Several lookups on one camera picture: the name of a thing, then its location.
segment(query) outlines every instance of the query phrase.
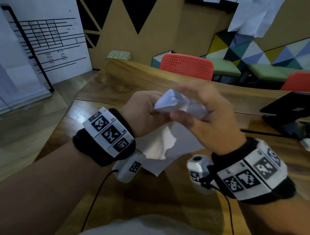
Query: hand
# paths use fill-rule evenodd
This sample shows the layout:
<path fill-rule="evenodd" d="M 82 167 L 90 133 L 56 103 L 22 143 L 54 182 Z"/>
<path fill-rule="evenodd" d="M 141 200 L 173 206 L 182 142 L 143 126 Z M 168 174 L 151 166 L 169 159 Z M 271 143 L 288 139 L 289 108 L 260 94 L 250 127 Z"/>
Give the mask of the hand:
<path fill-rule="evenodd" d="M 196 92 L 209 112 L 202 120 L 180 110 L 170 113 L 171 119 L 190 130 L 205 148 L 224 155 L 246 142 L 235 120 L 231 103 L 213 85 L 206 81 L 192 81 L 179 84 L 176 89 L 180 92 Z"/>
<path fill-rule="evenodd" d="M 169 113 L 154 112 L 154 104 L 162 96 L 157 91 L 138 91 L 120 110 L 135 137 L 142 137 L 171 121 Z"/>

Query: white tissue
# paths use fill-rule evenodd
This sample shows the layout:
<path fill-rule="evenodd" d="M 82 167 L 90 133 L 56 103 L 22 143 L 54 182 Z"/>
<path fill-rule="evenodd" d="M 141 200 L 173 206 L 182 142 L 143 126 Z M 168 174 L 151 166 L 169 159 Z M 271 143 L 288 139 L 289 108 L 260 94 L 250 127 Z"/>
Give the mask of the white tissue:
<path fill-rule="evenodd" d="M 203 105 L 171 89 L 157 101 L 154 108 L 160 113 L 183 110 L 199 119 L 208 115 Z M 196 137 L 177 122 L 171 122 L 137 138 L 136 144 L 137 149 L 147 158 L 142 167 L 156 176 L 178 157 L 204 149 Z"/>

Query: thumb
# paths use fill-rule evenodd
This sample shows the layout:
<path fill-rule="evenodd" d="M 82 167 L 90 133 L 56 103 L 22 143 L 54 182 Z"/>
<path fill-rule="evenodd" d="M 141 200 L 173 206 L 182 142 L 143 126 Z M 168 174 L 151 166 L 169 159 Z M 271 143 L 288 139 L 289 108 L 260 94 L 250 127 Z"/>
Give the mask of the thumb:
<path fill-rule="evenodd" d="M 206 128 L 208 128 L 207 123 L 198 120 L 193 115 L 181 110 L 172 111 L 170 113 L 170 117 L 173 121 L 178 122 L 183 126 L 185 126 L 197 138 L 200 138 L 206 131 Z"/>

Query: chair backrest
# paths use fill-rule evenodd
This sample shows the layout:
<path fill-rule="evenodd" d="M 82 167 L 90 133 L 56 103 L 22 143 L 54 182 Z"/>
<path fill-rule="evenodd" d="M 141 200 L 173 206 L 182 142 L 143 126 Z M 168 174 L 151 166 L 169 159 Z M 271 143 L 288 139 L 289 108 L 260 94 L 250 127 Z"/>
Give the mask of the chair backrest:
<path fill-rule="evenodd" d="M 159 69 L 211 81 L 214 67 L 204 58 L 171 53 L 164 55 Z"/>
<path fill-rule="evenodd" d="M 310 92 L 310 72 L 291 73 L 280 90 Z"/>

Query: wooden table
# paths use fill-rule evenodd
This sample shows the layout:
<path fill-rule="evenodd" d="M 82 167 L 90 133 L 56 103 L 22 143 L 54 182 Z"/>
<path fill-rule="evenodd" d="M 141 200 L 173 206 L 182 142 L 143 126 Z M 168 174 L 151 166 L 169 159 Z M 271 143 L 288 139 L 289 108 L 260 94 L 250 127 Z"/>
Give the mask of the wooden table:
<path fill-rule="evenodd" d="M 70 109 L 58 124 L 40 152 L 37 160 L 68 142 L 82 123 L 102 106 L 122 107 L 135 91 L 165 92 L 177 82 L 194 78 L 158 70 L 142 64 L 109 60 L 105 74 L 98 75 L 76 95 Z M 246 136 L 266 141 L 286 162 L 291 178 L 300 194 L 310 200 L 310 154 L 294 139 L 283 138 L 266 125 L 259 110 L 287 94 L 211 82 L 233 104 L 240 128 Z M 210 155 L 208 150 L 196 153 Z M 191 155 L 181 156 L 159 177 L 141 169 L 132 182 L 123 184 L 110 177 L 103 186 L 92 209 L 85 230 L 106 225 L 115 219 L 130 219 L 140 215 L 159 214 L 183 221 L 210 234 L 231 234 L 228 205 L 225 198 L 215 193 L 204 196 L 196 192 L 189 180 L 186 161 Z M 103 178 L 112 166 L 102 169 L 90 190 L 77 205 L 57 234 L 78 234 Z M 250 234 L 236 200 L 230 199 L 235 234 Z"/>

